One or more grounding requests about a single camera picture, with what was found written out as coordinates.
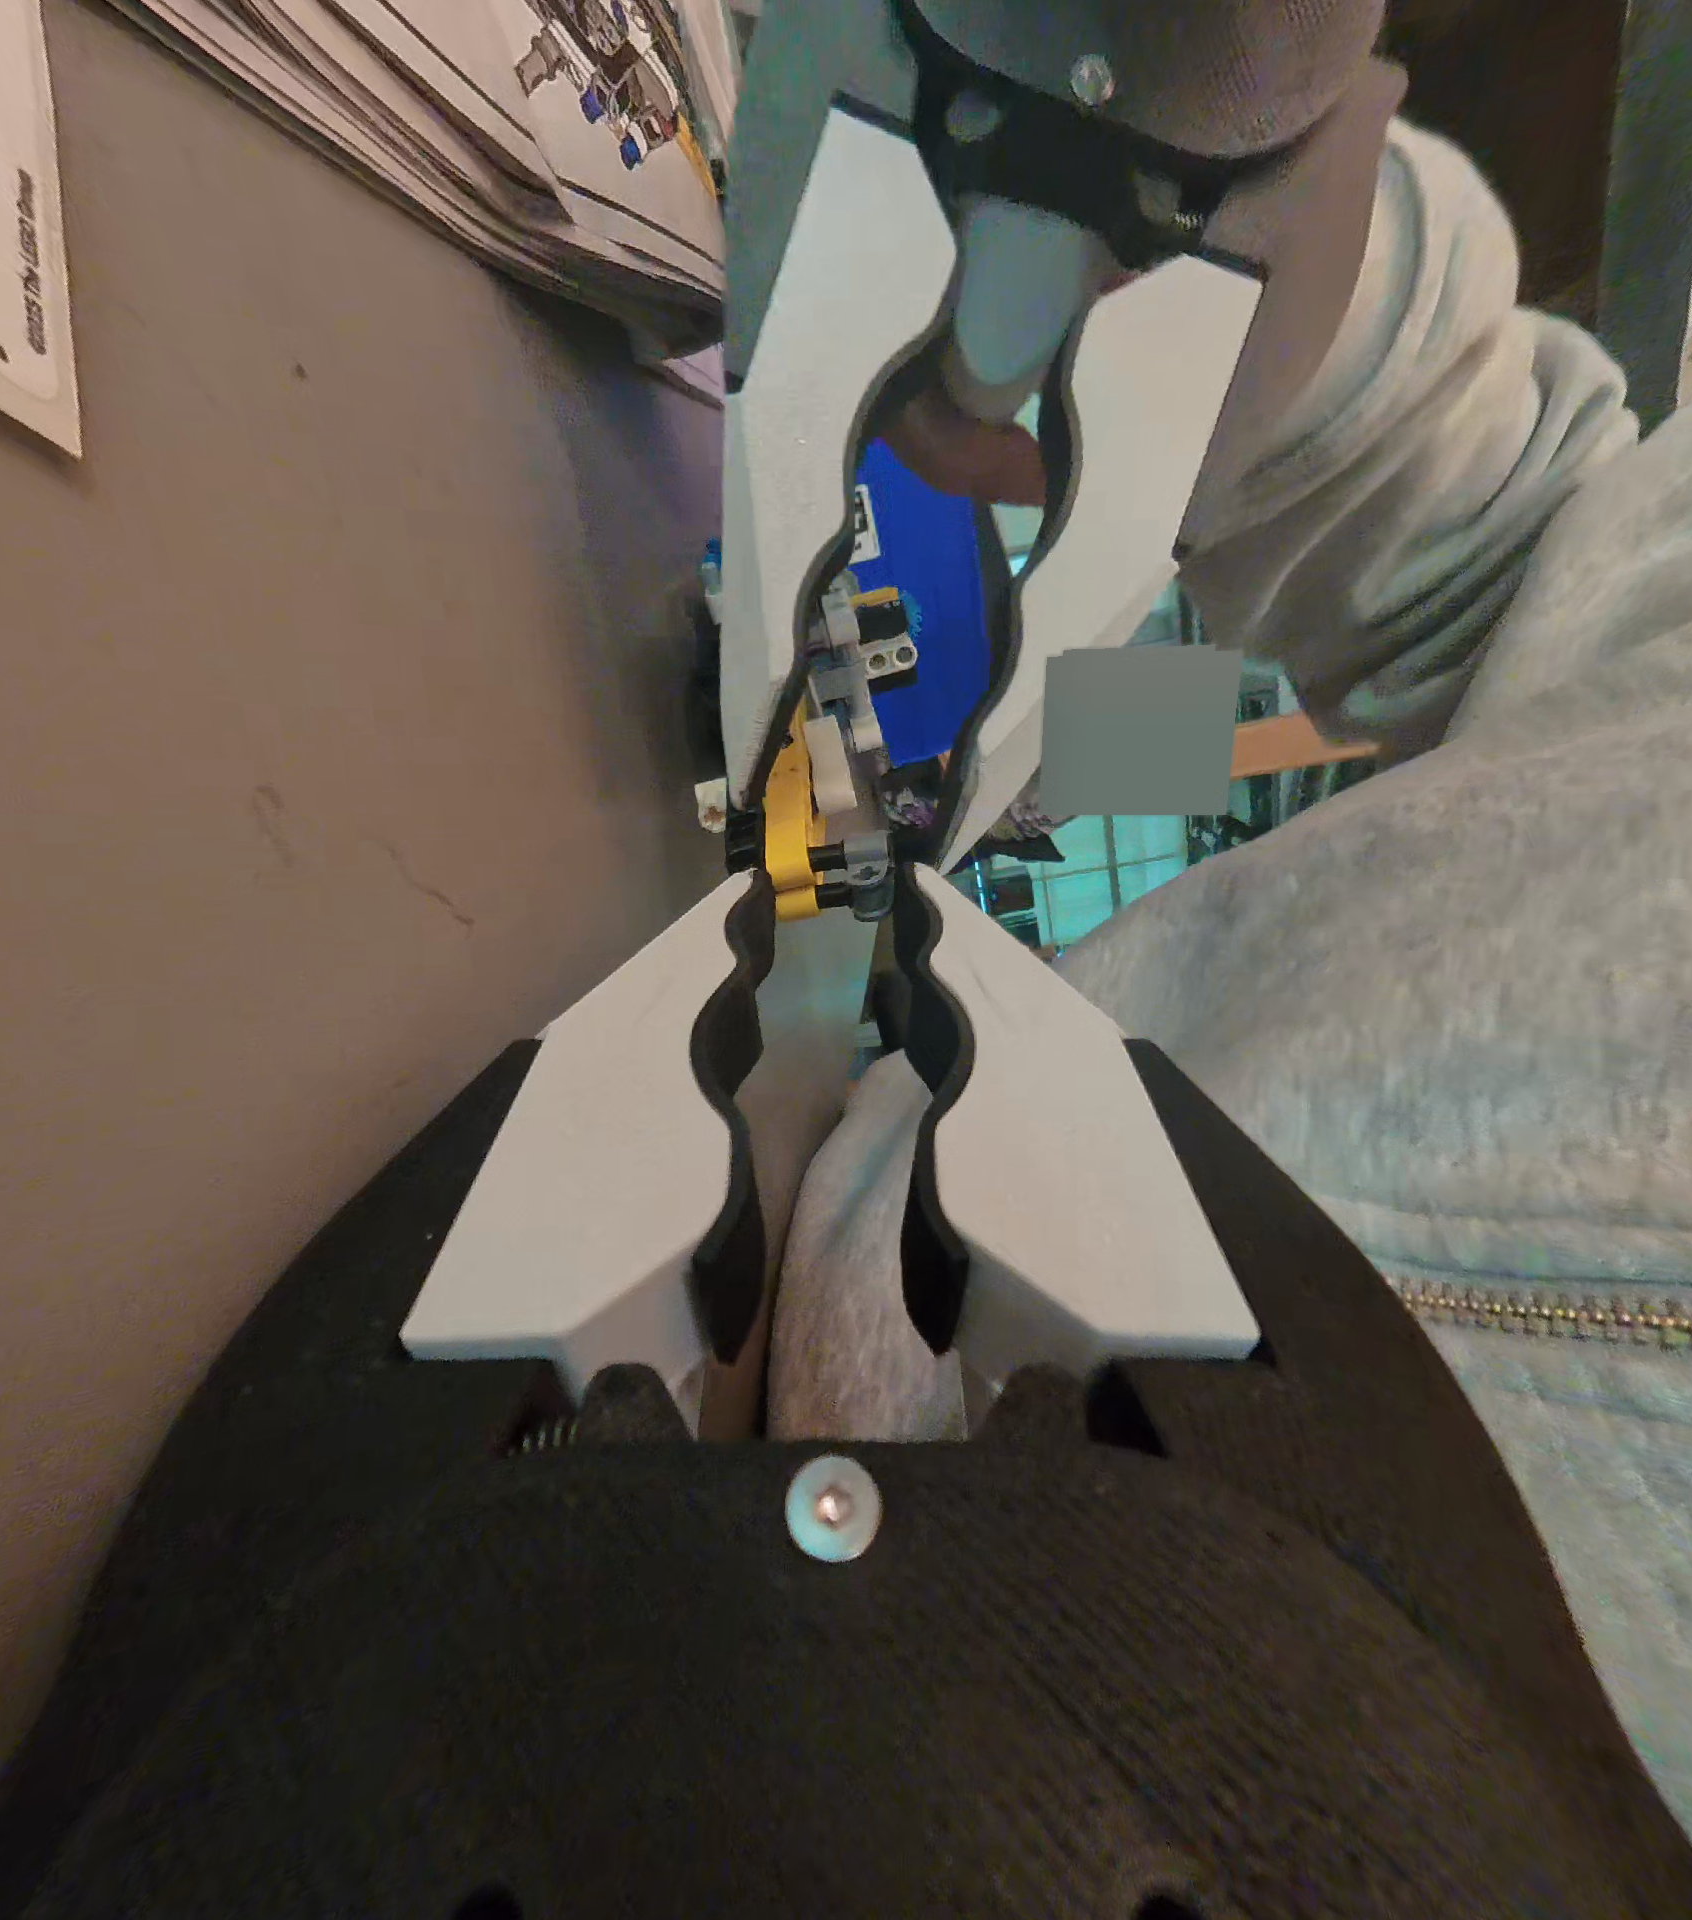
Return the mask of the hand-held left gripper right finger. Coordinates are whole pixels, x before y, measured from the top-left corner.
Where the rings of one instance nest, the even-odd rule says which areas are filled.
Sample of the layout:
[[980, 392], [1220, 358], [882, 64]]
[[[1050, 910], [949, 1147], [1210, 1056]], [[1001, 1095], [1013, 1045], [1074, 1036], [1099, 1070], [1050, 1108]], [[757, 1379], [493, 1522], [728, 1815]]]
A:
[[1149, 1095], [1151, 1049], [929, 868], [898, 873], [891, 926], [928, 1093], [899, 1252], [928, 1350], [989, 1387], [1252, 1355], [1261, 1327]]

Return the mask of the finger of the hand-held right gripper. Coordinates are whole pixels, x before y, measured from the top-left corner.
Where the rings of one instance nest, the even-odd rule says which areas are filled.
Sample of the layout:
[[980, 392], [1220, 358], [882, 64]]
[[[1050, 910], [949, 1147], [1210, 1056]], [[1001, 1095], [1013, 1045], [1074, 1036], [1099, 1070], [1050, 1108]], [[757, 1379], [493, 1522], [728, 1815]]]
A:
[[1046, 814], [1167, 814], [1220, 801], [1234, 652], [1138, 644], [1175, 576], [1266, 272], [1172, 256], [1099, 296], [1039, 405], [1050, 501], [1010, 579], [1005, 653], [959, 742], [934, 866], [953, 873], [1029, 783]]
[[856, 544], [882, 398], [949, 313], [953, 231], [911, 131], [847, 98], [740, 130], [728, 200], [718, 710], [734, 800], [761, 797], [808, 636]]

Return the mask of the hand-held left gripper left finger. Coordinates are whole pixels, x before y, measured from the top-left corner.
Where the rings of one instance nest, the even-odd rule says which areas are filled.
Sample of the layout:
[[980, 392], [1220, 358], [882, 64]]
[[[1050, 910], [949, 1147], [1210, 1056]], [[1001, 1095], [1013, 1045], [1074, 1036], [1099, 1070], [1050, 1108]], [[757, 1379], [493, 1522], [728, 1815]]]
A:
[[612, 1365], [677, 1387], [740, 1357], [765, 1229], [737, 1089], [773, 947], [770, 877], [728, 876], [541, 1029], [402, 1324], [409, 1357], [539, 1359], [571, 1397]]

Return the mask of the yellow white lego vehicle model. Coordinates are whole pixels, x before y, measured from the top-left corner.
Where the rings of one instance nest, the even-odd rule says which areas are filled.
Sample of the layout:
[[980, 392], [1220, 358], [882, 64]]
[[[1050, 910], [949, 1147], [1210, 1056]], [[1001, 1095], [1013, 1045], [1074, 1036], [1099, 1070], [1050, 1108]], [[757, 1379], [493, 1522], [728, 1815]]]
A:
[[828, 585], [808, 636], [797, 700], [770, 755], [761, 795], [731, 795], [723, 755], [719, 665], [723, 567], [719, 540], [708, 540], [690, 604], [690, 665], [684, 727], [694, 767], [697, 824], [719, 838], [729, 872], [770, 876], [782, 924], [821, 914], [814, 899], [809, 848], [847, 836], [926, 832], [937, 814], [947, 751], [894, 762], [886, 749], [873, 688], [908, 683], [917, 660], [906, 607], [894, 588], [862, 590], [852, 569]]

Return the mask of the person's right forearm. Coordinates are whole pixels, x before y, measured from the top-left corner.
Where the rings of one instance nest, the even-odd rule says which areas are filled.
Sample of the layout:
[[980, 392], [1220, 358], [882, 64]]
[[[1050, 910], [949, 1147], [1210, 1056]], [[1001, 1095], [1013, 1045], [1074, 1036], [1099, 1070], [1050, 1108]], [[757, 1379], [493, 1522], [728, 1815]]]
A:
[[1210, 644], [1385, 762], [1440, 743], [1534, 545], [1640, 441], [1622, 368], [1517, 278], [1476, 161], [1396, 118], [1334, 348], [1179, 565]]

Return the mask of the person's right hand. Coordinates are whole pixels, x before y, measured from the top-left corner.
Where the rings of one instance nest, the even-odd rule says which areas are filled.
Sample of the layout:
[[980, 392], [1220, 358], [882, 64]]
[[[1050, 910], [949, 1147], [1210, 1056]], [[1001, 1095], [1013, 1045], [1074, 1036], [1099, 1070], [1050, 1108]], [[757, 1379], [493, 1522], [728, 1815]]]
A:
[[1015, 419], [974, 417], [937, 387], [891, 408], [877, 437], [939, 494], [987, 508], [1046, 505], [1048, 482], [1035, 436]]

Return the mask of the blue plastic bin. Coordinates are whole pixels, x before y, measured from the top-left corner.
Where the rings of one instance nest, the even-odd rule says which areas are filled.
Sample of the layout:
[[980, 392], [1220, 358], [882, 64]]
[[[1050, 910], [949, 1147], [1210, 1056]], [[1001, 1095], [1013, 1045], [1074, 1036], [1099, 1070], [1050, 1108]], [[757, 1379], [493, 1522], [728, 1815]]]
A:
[[873, 439], [856, 471], [849, 569], [863, 592], [898, 593], [916, 653], [906, 683], [871, 689], [888, 755], [906, 764], [951, 751], [991, 664], [978, 508], [934, 489]]

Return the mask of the person's grey sweatshirt torso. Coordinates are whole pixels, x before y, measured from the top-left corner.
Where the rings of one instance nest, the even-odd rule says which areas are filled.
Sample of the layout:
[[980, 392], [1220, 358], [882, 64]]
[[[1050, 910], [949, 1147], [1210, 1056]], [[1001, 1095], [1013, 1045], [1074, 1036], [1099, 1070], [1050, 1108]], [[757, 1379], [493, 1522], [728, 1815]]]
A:
[[[1057, 959], [1394, 1284], [1692, 1314], [1692, 403], [1548, 521], [1445, 734]], [[899, 1285], [928, 1092], [809, 1162], [778, 1440], [966, 1438]], [[1433, 1324], [1692, 1831], [1692, 1352]]]

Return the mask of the instruction booklet stack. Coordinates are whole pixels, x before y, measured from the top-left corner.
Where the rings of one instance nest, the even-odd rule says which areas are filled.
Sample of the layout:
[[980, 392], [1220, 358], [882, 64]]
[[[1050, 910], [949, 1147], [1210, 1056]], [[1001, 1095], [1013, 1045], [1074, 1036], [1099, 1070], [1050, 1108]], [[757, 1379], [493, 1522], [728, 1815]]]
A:
[[122, 2], [196, 72], [647, 363], [723, 330], [723, 2]]

